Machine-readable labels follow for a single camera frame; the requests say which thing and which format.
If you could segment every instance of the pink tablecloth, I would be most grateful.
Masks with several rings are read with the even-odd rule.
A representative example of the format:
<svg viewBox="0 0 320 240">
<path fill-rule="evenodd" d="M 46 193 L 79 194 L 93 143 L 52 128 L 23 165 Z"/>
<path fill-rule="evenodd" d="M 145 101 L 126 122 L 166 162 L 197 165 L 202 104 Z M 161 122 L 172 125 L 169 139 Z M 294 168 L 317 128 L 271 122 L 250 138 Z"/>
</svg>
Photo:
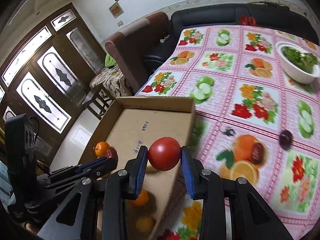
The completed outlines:
<svg viewBox="0 0 320 240">
<path fill-rule="evenodd" d="M 295 43 L 320 56 L 320 47 L 313 43 L 271 29 L 205 26 L 184 30 L 170 59 L 137 96 L 196 94 L 200 100 L 196 100 L 197 118 L 190 149 L 205 168 L 221 177 L 245 176 L 292 237 L 300 239 L 320 217 L 319 80 L 301 85 L 288 77 L 276 51 L 280 41 Z M 203 85 L 199 91 L 197 82 L 201 77 L 211 88 Z M 202 99 L 205 90 L 212 94 L 206 92 L 209 98 Z M 314 121 L 309 134 L 298 126 L 302 110 Z M 230 129 L 234 136 L 226 133 Z M 278 136 L 285 129 L 293 134 L 288 151 L 278 143 Z M 257 142 L 263 146 L 264 161 L 260 164 L 250 160 L 252 145 Z M 159 239 L 197 238 L 200 206 L 201 202 L 192 202 L 187 196 L 167 219 L 164 228 L 169 230 Z M 228 202 L 226 211 L 230 216 Z"/>
</svg>

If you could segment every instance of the brown sofa armrest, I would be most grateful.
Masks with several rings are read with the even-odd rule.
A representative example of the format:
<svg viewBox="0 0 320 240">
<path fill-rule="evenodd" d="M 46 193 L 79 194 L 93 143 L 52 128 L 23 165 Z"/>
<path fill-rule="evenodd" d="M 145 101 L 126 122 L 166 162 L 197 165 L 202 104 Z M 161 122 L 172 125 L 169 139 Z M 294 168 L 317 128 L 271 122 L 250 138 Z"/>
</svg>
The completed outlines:
<svg viewBox="0 0 320 240">
<path fill-rule="evenodd" d="M 107 52 L 116 60 L 134 93 L 149 78 L 142 64 L 147 51 L 160 42 L 169 19 L 163 12 L 139 19 L 113 34 L 105 43 Z"/>
</svg>

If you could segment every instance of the wooden stool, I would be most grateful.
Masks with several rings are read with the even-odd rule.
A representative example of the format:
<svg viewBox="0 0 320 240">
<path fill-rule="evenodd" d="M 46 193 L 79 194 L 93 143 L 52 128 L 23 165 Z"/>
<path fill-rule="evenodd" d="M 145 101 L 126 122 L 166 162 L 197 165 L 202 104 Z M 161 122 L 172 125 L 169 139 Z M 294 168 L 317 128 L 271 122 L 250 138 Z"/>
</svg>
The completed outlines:
<svg viewBox="0 0 320 240">
<path fill-rule="evenodd" d="M 114 97 L 110 94 L 110 92 L 103 86 L 103 84 L 99 84 L 89 92 L 89 94 L 86 96 L 86 98 L 82 102 L 82 107 L 84 109 L 87 108 L 99 120 L 101 120 L 102 116 L 106 113 L 106 109 L 104 109 L 104 107 L 105 106 L 107 108 L 110 107 L 107 101 L 104 100 L 102 96 L 99 95 L 101 90 L 103 90 L 106 93 L 106 95 L 110 98 L 111 101 L 115 100 Z M 99 99 L 102 102 L 103 106 L 100 105 L 96 99 Z M 92 107 L 90 106 L 91 103 L 94 103 L 100 109 L 99 114 L 92 109 Z"/>
</svg>

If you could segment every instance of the red flower print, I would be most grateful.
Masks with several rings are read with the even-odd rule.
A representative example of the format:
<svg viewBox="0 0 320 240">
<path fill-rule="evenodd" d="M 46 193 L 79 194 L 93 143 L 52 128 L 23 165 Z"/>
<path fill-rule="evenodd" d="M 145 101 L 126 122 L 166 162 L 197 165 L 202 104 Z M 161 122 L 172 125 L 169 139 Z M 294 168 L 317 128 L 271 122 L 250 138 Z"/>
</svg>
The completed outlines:
<svg viewBox="0 0 320 240">
<path fill-rule="evenodd" d="M 209 56 L 209 58 L 210 58 L 211 61 L 218 60 L 218 59 L 219 59 L 219 55 L 212 53 L 212 54 Z"/>
<path fill-rule="evenodd" d="M 164 90 L 164 86 L 160 85 L 160 84 L 157 84 L 156 85 L 156 88 L 155 88 L 155 92 L 160 92 L 162 93 Z"/>
<path fill-rule="evenodd" d="M 289 187 L 284 186 L 283 189 L 281 189 L 280 197 L 281 197 L 281 200 L 280 200 L 281 203 L 287 202 L 289 200 L 290 198 Z"/>
<path fill-rule="evenodd" d="M 257 49 L 253 45 L 250 45 L 250 44 L 246 44 L 245 49 L 250 50 L 250 51 L 257 51 Z"/>
<path fill-rule="evenodd" d="M 296 159 L 292 163 L 292 172 L 293 172 L 293 182 L 296 183 L 297 180 L 302 180 L 304 176 L 304 168 L 302 167 L 303 159 L 299 159 L 298 156 L 296 156 Z"/>
<path fill-rule="evenodd" d="M 189 38 L 189 42 L 190 42 L 190 43 L 194 43 L 194 44 L 196 44 L 196 43 L 197 43 L 197 40 L 196 40 L 196 39 L 194 39 L 194 38 Z"/>
<path fill-rule="evenodd" d="M 151 85 L 146 86 L 144 90 L 142 90 L 141 92 L 144 92 L 144 93 L 152 92 L 152 86 Z"/>
<path fill-rule="evenodd" d="M 238 116 L 244 119 L 250 118 L 252 114 L 249 112 L 247 106 L 235 104 L 235 109 L 231 113 L 234 116 Z"/>
<path fill-rule="evenodd" d="M 294 81 L 292 79 L 289 79 L 290 85 L 294 86 Z"/>
<path fill-rule="evenodd" d="M 158 236 L 156 240 L 180 240 L 179 234 L 172 232 L 169 229 L 166 229 L 162 236 Z"/>
<path fill-rule="evenodd" d="M 267 51 L 267 49 L 266 49 L 265 47 L 263 47 L 263 46 L 261 46 L 261 45 L 259 45 L 259 44 L 257 44 L 257 46 L 258 46 L 258 49 L 259 49 L 260 51 L 263 51 L 263 52 L 266 52 L 266 51 Z"/>
<path fill-rule="evenodd" d="M 258 118 L 263 118 L 264 120 L 268 120 L 269 114 L 263 107 L 258 105 L 253 105 L 252 108 L 254 109 L 254 115 Z"/>
<path fill-rule="evenodd" d="M 181 40 L 178 45 L 187 45 L 188 43 L 185 40 Z"/>
</svg>

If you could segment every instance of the floor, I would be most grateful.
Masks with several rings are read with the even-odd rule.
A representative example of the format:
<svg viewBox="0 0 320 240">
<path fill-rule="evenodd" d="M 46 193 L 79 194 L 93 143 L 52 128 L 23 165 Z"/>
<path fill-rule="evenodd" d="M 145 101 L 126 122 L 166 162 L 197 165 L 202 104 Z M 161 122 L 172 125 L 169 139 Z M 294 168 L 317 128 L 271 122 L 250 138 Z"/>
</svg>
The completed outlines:
<svg viewBox="0 0 320 240">
<path fill-rule="evenodd" d="M 99 111 L 94 104 L 90 106 L 94 110 Z M 50 165 L 50 171 L 55 171 L 70 165 L 77 165 L 84 148 L 98 124 L 98 118 L 88 109 L 85 109 L 63 140 Z"/>
</svg>

